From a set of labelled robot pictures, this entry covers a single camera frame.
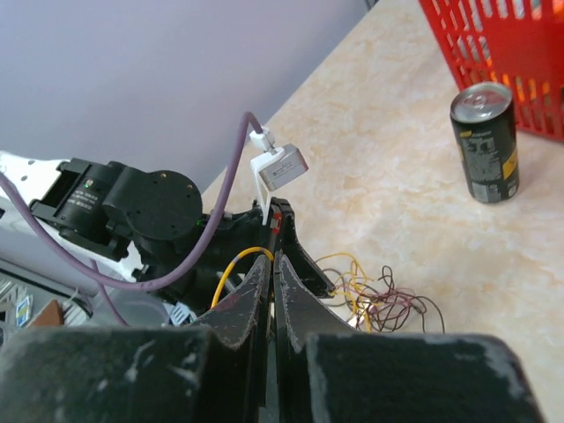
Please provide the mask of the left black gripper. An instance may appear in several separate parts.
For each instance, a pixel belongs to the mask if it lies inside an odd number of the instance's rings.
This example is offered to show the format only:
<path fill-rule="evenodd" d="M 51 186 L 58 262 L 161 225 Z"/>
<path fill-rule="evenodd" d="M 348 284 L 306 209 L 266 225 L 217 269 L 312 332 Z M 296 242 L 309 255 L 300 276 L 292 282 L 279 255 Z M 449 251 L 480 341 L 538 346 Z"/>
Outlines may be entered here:
<path fill-rule="evenodd" d="M 241 251 L 251 247 L 283 252 L 303 285 L 317 298 L 328 299 L 336 289 L 301 245 L 293 207 L 286 199 L 274 197 L 266 223 L 257 203 L 248 211 L 220 221 L 205 252 L 175 283 L 175 299 L 189 308 L 208 308 L 226 267 Z"/>

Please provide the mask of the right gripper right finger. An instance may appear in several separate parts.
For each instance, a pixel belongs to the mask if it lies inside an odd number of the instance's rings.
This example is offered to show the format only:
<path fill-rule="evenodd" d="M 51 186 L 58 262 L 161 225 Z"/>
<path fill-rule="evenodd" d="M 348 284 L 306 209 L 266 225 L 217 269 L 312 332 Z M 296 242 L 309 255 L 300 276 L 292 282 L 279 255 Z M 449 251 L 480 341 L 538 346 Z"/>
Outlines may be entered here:
<path fill-rule="evenodd" d="M 283 253 L 274 264 L 274 306 L 280 420 L 353 422 L 365 338 L 303 285 Z"/>

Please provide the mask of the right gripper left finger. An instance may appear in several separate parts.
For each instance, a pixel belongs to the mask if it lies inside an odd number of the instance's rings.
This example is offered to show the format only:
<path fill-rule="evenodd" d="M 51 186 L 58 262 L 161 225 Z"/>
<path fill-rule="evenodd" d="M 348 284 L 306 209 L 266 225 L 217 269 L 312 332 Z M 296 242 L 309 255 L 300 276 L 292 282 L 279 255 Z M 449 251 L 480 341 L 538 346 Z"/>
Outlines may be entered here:
<path fill-rule="evenodd" d="M 257 422 L 265 401 L 271 261 L 259 256 L 243 282 L 190 328 L 197 352 L 193 422 Z"/>

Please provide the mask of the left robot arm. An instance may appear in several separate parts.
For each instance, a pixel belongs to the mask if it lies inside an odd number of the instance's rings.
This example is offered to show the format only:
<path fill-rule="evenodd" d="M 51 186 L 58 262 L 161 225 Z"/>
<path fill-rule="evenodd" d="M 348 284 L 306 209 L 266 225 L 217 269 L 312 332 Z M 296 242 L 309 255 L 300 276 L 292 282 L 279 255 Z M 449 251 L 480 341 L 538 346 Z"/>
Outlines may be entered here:
<path fill-rule="evenodd" d="M 196 184 L 175 171 L 145 172 L 119 162 L 33 160 L 1 155 L 1 174 L 23 207 L 62 247 L 104 263 L 114 278 L 142 283 L 176 269 L 210 222 Z M 225 213 L 197 262 L 170 285 L 153 290 L 169 303 L 206 312 L 219 275 L 232 273 L 228 291 L 257 259 L 258 249 L 283 253 L 303 285 L 328 297 L 335 286 L 300 245 L 291 205 L 273 198 L 263 212 Z"/>

